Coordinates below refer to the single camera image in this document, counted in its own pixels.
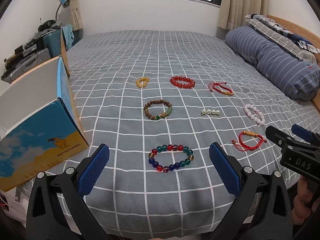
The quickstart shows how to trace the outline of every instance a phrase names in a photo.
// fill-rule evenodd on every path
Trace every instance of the blue lamp shade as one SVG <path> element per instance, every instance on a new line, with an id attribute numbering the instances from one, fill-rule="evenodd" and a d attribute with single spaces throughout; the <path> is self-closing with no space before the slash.
<path id="1" fill-rule="evenodd" d="M 70 5 L 70 0 L 59 0 L 63 8 L 67 8 Z"/>

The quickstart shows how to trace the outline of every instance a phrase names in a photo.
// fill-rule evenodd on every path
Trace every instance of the hand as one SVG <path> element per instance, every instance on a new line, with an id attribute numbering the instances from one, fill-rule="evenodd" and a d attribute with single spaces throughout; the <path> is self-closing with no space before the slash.
<path id="1" fill-rule="evenodd" d="M 298 195 L 293 200 L 292 219 L 294 225 L 301 225 L 320 204 L 320 198 L 314 202 L 312 208 L 306 207 L 312 199 L 313 193 L 308 189 L 307 179 L 303 176 L 298 181 Z"/>

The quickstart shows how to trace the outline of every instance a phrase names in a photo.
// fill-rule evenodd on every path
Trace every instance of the curtain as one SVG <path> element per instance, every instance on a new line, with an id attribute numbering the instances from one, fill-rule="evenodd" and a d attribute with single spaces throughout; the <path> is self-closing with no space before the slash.
<path id="1" fill-rule="evenodd" d="M 70 21 L 74 31 L 83 28 L 79 10 L 79 0 L 70 0 Z"/>
<path id="2" fill-rule="evenodd" d="M 269 0 L 222 0 L 218 17 L 218 27 L 233 30 L 245 25 L 247 14 L 268 15 Z"/>

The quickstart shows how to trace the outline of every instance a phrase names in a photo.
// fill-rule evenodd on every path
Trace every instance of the wooden headboard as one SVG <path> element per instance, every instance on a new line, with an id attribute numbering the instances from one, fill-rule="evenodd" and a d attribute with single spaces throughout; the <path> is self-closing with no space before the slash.
<path id="1" fill-rule="evenodd" d="M 270 19 L 275 20 L 277 23 L 288 29 L 289 31 L 292 31 L 293 33 L 297 33 L 301 35 L 302 37 L 309 40 L 315 47 L 320 48 L 320 38 L 312 33 L 311 31 L 308 31 L 306 28 L 303 28 L 295 23 L 289 22 L 287 20 L 281 19 L 279 17 L 268 15 Z M 314 54 L 318 65 L 320 67 L 320 54 Z M 313 99 L 313 103 L 316 105 L 320 112 L 320 90 L 318 91 L 317 96 Z"/>

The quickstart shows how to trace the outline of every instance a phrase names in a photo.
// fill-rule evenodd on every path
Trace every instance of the red string bracelet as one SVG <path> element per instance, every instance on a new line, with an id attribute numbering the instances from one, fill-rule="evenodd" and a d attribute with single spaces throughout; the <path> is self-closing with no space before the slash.
<path id="1" fill-rule="evenodd" d="M 185 82 L 188 82 L 189 84 L 182 84 L 182 83 L 179 83 L 177 82 L 177 80 L 179 81 L 185 81 Z M 175 76 L 175 77 L 172 77 L 170 79 L 170 82 L 172 85 L 178 87 L 178 88 L 193 88 L 196 84 L 196 82 L 191 79 L 191 78 L 187 78 L 187 77 L 178 77 L 178 76 Z"/>
<path id="2" fill-rule="evenodd" d="M 248 135 L 248 136 L 252 136 L 252 137 L 255 137 L 255 138 L 260 138 L 260 141 L 258 142 L 258 144 L 257 144 L 256 146 L 251 147 L 251 146 L 249 146 L 249 145 L 246 145 L 246 144 L 242 141 L 242 139 L 241 139 L 241 136 L 242 136 L 242 135 Z M 261 144 L 262 144 L 263 142 L 266 143 L 267 140 L 265 140 L 265 139 L 262 137 L 262 135 L 259 135 L 259 134 L 257 134 L 257 133 L 244 131 L 244 132 L 242 132 L 242 133 L 239 134 L 239 144 L 236 143 L 236 140 L 231 140 L 231 142 L 232 142 L 232 144 L 233 144 L 239 151 L 245 152 L 245 151 L 253 151 L 253 150 L 258 149 L 258 148 L 261 146 Z"/>
<path id="3" fill-rule="evenodd" d="M 225 86 L 222 86 L 222 85 L 226 85 L 227 83 L 226 82 L 221 82 L 221 83 L 214 83 L 214 82 L 211 82 L 209 83 L 208 85 L 208 88 L 209 90 L 212 92 L 212 89 L 216 90 L 217 92 L 219 93 L 222 93 L 224 95 L 227 95 L 227 96 L 233 96 L 233 91 L 230 89 L 230 88 L 227 88 Z M 220 89 L 217 89 L 215 86 L 219 86 L 227 91 L 223 91 L 223 90 L 220 90 Z"/>

